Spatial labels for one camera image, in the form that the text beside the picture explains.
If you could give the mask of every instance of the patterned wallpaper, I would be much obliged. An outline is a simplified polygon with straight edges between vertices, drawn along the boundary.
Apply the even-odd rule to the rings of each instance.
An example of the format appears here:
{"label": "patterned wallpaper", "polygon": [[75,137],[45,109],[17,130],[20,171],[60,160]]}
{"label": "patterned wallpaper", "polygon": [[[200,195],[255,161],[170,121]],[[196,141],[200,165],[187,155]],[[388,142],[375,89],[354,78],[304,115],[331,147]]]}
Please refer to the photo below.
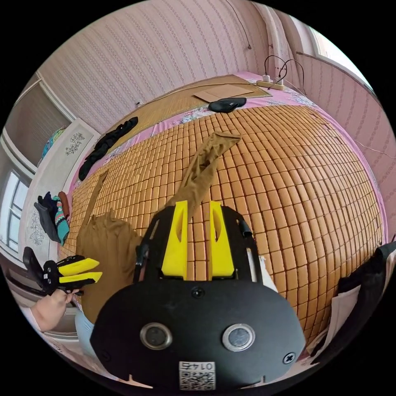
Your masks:
{"label": "patterned wallpaper", "polygon": [[396,233],[396,139],[384,110],[366,88],[340,69],[307,55],[298,54],[297,60],[304,67],[307,97],[348,132],[370,165],[392,238]]}
{"label": "patterned wallpaper", "polygon": [[150,0],[89,25],[40,72],[75,116],[103,133],[139,100],[217,75],[262,74],[268,49],[266,24],[250,1]]}

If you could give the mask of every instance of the power strip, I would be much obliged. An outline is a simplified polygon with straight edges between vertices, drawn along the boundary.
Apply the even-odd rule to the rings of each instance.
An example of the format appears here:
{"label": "power strip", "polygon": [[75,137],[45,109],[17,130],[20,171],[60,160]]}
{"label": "power strip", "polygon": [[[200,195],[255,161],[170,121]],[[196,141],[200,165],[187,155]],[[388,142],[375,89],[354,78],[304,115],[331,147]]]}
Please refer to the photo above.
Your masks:
{"label": "power strip", "polygon": [[273,89],[279,90],[279,91],[284,91],[285,90],[285,86],[284,85],[274,84],[273,82],[266,82],[266,81],[257,80],[256,84],[259,87],[273,88]]}

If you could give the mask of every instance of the bamboo sleeping mat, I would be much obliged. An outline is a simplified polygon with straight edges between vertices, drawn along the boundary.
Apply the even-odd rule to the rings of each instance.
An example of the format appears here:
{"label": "bamboo sleeping mat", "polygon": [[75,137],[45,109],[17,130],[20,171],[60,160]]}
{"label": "bamboo sleeping mat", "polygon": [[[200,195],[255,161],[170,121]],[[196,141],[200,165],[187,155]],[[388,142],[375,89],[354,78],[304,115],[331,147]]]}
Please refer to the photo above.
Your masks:
{"label": "bamboo sleeping mat", "polygon": [[143,234],[152,214],[178,189],[210,133],[240,134],[189,224],[189,278],[206,279],[209,201],[235,208],[251,226],[279,292],[296,310],[308,342],[328,324],[341,276],[371,256],[382,219],[369,178],[338,131],[309,107],[268,106],[200,118],[145,140],[104,165],[73,194],[78,230],[99,175],[109,170],[94,214],[111,208]]}
{"label": "bamboo sleeping mat", "polygon": [[185,85],[184,87],[178,88],[174,92],[163,95],[157,98],[155,101],[148,102],[145,105],[137,108],[130,114],[126,115],[116,125],[112,126],[109,131],[112,131],[117,125],[124,123],[132,117],[139,117],[139,123],[137,126],[125,136],[123,136],[120,140],[118,140],[117,143],[109,150],[109,152],[115,150],[117,147],[125,143],[131,137],[137,135],[139,132],[150,128],[161,121],[207,104],[207,102],[204,100],[194,96],[194,93],[213,88],[221,84],[232,84],[236,87],[253,91],[251,93],[236,97],[258,98],[271,96],[271,94],[262,90],[260,87],[250,84],[246,80],[232,74],[221,77],[213,77],[207,80],[201,80],[189,85]]}

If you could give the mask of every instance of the cardboard sheet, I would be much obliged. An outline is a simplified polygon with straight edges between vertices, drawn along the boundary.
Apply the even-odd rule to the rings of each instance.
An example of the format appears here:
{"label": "cardboard sheet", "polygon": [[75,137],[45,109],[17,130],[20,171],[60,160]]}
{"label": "cardboard sheet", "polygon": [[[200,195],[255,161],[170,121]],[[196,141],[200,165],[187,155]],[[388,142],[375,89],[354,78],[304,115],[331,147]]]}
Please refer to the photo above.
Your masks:
{"label": "cardboard sheet", "polygon": [[237,87],[231,84],[219,85],[218,87],[210,88],[204,91],[199,91],[194,94],[197,98],[204,100],[205,102],[216,102],[220,99],[232,98],[253,92],[245,88]]}

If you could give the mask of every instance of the qr code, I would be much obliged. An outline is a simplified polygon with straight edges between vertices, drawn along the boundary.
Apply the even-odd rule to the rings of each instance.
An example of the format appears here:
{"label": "qr code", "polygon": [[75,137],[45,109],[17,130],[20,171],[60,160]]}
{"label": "qr code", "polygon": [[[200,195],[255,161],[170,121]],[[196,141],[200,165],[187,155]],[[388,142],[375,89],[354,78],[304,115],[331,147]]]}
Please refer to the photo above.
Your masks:
{"label": "qr code", "polygon": [[180,389],[183,391],[210,391],[216,389],[214,362],[180,362]]}

